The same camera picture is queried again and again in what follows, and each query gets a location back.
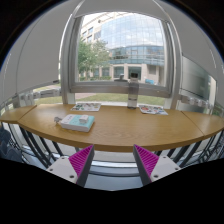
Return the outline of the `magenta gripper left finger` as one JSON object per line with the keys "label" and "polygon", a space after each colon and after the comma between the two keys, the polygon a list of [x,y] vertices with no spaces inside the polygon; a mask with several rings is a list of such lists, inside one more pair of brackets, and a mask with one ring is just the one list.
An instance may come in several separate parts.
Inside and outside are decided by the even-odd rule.
{"label": "magenta gripper left finger", "polygon": [[47,171],[84,187],[93,157],[94,146],[90,145],[70,157],[60,157],[47,169]]}

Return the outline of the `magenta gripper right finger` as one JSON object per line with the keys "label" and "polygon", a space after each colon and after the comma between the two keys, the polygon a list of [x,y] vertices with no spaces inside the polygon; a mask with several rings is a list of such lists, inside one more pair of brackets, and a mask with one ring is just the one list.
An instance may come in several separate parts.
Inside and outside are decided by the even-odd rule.
{"label": "magenta gripper right finger", "polygon": [[134,145],[133,155],[143,185],[148,185],[180,170],[167,156],[157,156],[147,149]]}

